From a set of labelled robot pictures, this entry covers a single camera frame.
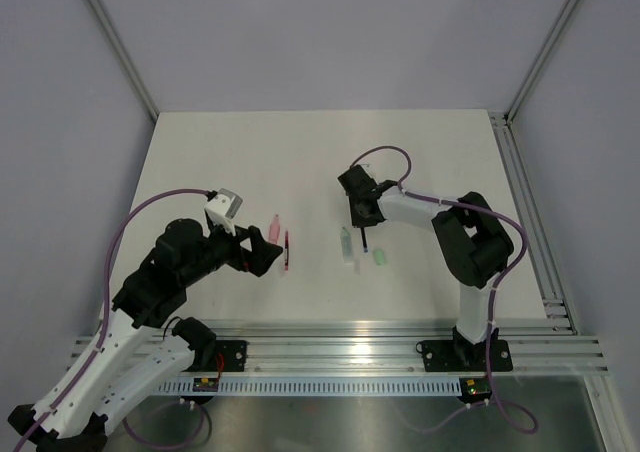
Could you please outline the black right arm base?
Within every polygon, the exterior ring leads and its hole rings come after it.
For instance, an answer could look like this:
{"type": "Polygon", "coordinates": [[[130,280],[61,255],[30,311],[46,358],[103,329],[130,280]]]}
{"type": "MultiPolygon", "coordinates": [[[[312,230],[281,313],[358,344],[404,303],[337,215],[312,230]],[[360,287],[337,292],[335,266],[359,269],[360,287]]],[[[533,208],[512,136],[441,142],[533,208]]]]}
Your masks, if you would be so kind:
{"type": "Polygon", "coordinates": [[[493,340],[486,353],[487,342],[463,345],[450,340],[423,340],[415,350],[423,360],[426,372],[482,372],[487,371],[489,359],[492,372],[514,370],[508,342],[493,340]]]}

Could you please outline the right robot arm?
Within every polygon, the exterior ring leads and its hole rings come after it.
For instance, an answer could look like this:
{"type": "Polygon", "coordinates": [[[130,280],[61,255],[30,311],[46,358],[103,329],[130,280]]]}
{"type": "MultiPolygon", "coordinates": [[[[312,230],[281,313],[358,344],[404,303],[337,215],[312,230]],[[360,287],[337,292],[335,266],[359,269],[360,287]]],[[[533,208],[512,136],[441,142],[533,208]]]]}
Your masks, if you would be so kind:
{"type": "Polygon", "coordinates": [[[435,234],[447,269],[460,284],[454,356],[463,367],[478,367],[490,353],[486,339],[493,324],[495,280],[514,252],[509,234],[484,197],[476,192],[457,200],[430,197],[396,181],[378,183],[360,165],[342,173],[338,182],[348,198],[353,226],[391,221],[435,234]]]}

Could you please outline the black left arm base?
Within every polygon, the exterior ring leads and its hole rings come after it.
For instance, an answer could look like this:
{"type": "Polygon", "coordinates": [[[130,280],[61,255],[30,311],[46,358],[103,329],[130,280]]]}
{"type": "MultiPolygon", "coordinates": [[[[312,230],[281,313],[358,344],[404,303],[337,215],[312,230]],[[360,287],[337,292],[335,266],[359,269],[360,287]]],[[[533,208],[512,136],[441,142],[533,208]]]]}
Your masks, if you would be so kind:
{"type": "Polygon", "coordinates": [[[248,342],[220,339],[203,322],[189,317],[178,319],[171,335],[180,337],[194,353],[186,372],[244,372],[248,342]]]}

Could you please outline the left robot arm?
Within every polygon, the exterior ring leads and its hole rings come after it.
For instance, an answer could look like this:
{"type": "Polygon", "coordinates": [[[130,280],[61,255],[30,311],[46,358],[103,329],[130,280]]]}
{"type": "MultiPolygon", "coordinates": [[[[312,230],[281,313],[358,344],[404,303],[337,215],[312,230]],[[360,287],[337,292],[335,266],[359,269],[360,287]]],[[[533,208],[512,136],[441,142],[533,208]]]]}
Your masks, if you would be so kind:
{"type": "Polygon", "coordinates": [[[92,339],[49,394],[16,406],[10,426],[39,451],[102,450],[117,426],[163,382],[189,368],[218,365],[215,333],[188,317],[143,361],[122,370],[186,302],[188,288],[223,266],[261,277],[282,253],[255,226],[228,232],[220,225],[204,229],[193,219],[170,222],[115,295],[106,333],[92,339]]]}

